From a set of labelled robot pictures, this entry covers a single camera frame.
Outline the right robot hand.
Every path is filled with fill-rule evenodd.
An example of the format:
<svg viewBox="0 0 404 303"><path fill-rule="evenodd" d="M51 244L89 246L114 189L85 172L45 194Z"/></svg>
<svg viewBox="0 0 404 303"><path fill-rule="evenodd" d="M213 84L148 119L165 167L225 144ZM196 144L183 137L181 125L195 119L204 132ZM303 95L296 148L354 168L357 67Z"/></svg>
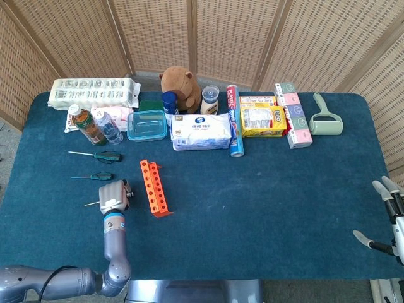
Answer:
<svg viewBox="0 0 404 303"><path fill-rule="evenodd" d="M391 244L383 244L367 238L358 230L353 230L353 235L369 249L394 256L397 262L404 266L404 188L386 176L381 179L382 182L373 181L372 185L385 205L393 230L393 240Z"/></svg>

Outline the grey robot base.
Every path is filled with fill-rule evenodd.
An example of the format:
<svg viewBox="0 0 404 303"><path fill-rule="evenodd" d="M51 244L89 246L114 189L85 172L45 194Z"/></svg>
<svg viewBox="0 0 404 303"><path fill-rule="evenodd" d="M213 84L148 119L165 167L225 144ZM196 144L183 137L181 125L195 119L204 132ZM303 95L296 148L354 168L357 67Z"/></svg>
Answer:
<svg viewBox="0 0 404 303"><path fill-rule="evenodd" d="M131 280L124 303L264 303L262 281Z"/></svg>

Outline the orange tool rack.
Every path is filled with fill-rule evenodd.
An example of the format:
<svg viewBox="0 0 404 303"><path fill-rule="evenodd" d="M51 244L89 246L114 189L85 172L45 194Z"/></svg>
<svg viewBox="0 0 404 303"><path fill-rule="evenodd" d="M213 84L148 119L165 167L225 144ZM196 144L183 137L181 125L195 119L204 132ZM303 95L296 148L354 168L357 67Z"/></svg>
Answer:
<svg viewBox="0 0 404 303"><path fill-rule="evenodd" d="M156 162L142 160L140 161L140 167L152 215L156 218L171 215L172 212L168 209L160 180L158 171L160 166Z"/></svg>

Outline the clear water bottle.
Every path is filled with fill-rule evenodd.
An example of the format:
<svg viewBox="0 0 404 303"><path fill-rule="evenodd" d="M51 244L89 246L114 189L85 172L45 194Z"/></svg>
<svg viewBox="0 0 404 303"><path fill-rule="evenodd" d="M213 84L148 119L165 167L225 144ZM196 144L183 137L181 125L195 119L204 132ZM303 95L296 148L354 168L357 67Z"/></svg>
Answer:
<svg viewBox="0 0 404 303"><path fill-rule="evenodd" d="M96 109L93 117L95 124L98 126L101 133L107 138L109 143L117 145L123 141L121 131L107 112L101 109Z"/></svg>

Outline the tea bottle green label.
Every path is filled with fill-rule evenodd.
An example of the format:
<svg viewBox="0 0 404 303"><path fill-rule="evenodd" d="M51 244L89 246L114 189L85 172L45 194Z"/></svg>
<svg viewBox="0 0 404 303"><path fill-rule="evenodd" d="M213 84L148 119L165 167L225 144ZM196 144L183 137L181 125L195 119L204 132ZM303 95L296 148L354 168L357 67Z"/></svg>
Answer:
<svg viewBox="0 0 404 303"><path fill-rule="evenodd" d="M73 124L96 146L104 146L107 143L106 137L95 124L90 111L82 109L79 105L73 104L69 107L68 113L72 116Z"/></svg>

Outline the clear container blue lid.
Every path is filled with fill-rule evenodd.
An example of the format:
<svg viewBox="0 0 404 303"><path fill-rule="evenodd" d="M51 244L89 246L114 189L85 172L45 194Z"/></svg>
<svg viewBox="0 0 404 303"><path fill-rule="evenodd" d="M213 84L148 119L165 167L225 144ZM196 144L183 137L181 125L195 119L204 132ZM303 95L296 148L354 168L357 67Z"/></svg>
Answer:
<svg viewBox="0 0 404 303"><path fill-rule="evenodd" d="M134 142L162 140L167 135L167 121L162 110L132 112L128 115L127 138Z"/></svg>

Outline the white blue wipes pack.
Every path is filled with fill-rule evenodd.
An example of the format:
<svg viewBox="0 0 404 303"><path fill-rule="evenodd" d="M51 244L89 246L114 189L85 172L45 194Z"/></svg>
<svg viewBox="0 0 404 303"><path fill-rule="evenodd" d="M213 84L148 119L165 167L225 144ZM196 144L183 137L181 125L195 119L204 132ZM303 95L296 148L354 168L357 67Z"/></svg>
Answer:
<svg viewBox="0 0 404 303"><path fill-rule="evenodd" d="M228 114L172 116L170 138L178 152L228 149L235 131Z"/></svg>

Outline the blue white spray bottle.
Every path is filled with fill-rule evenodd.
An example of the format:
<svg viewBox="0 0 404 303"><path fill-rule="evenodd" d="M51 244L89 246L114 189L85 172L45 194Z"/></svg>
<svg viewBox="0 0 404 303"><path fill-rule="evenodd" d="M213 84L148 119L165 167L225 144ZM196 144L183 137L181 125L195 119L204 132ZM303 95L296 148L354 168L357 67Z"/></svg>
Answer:
<svg viewBox="0 0 404 303"><path fill-rule="evenodd" d="M162 104L167 125L171 126L172 118L179 113L177 108L177 95L172 91L162 93Z"/></svg>

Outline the green lint roller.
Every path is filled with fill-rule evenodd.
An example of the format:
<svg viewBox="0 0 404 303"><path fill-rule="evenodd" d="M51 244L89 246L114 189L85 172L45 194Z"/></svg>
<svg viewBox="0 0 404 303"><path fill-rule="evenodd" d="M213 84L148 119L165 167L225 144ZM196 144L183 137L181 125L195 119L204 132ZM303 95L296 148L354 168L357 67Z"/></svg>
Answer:
<svg viewBox="0 0 404 303"><path fill-rule="evenodd" d="M328 110L326 102L320 93L314 93L313 98L320 111L314 114L309 121L309 130L312 135L338 136L343 131L343 121L340 116Z"/></svg>

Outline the white bottle clear cap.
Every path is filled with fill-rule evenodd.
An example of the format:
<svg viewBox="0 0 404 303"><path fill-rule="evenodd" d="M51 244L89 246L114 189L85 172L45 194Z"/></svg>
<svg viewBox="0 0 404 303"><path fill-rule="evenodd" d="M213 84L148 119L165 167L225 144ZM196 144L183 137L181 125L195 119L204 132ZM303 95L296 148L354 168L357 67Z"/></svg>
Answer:
<svg viewBox="0 0 404 303"><path fill-rule="evenodd" d="M215 85L210 85L205 87L202 92L202 102L200 113L207 115L212 114L216 115L218 112L218 96L219 96L219 89Z"/></svg>

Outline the pastel tissue box pack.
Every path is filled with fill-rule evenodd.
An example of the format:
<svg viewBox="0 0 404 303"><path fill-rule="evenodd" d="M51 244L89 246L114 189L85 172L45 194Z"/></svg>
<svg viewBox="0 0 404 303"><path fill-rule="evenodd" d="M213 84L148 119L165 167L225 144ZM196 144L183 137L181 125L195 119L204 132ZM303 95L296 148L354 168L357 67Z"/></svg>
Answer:
<svg viewBox="0 0 404 303"><path fill-rule="evenodd" d="M277 104L285 111L286 136L290 149L309 147L312 144L312 136L294 84L276 83L275 97Z"/></svg>

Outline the yellow snack bag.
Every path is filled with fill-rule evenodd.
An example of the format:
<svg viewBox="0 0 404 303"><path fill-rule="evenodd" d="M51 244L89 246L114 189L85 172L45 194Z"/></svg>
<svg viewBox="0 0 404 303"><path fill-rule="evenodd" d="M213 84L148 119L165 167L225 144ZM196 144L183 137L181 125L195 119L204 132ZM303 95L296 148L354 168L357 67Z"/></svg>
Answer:
<svg viewBox="0 0 404 303"><path fill-rule="evenodd" d="M241 109L243 137L282 137L287 130L283 107L243 107Z"/></svg>

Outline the red white snack box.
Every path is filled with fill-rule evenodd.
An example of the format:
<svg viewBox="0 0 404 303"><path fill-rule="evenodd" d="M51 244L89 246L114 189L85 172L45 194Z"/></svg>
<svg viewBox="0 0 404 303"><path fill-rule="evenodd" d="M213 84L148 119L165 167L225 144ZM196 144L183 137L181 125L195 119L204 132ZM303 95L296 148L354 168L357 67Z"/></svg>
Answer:
<svg viewBox="0 0 404 303"><path fill-rule="evenodd" d="M243 107L269 107L269 106L279 106L274 96L241 96L239 97L239 104L241 109Z"/></svg>

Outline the rattan folding screen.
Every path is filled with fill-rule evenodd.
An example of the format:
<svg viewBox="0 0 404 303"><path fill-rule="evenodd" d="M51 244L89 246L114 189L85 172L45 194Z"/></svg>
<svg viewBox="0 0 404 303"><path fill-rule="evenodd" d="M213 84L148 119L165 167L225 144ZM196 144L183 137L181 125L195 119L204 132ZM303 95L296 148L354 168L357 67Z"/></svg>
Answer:
<svg viewBox="0 0 404 303"><path fill-rule="evenodd" d="M0 123L18 131L56 78L169 66L362 95L404 184L404 0L0 0Z"/></svg>

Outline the white metal frame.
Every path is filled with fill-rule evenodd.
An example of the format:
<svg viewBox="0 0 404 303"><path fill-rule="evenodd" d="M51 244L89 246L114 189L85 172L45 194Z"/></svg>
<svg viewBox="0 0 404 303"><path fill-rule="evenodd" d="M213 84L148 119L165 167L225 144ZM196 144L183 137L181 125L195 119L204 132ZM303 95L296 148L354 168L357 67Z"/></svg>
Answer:
<svg viewBox="0 0 404 303"><path fill-rule="evenodd" d="M373 303L404 303L404 279L370 280Z"/></svg>

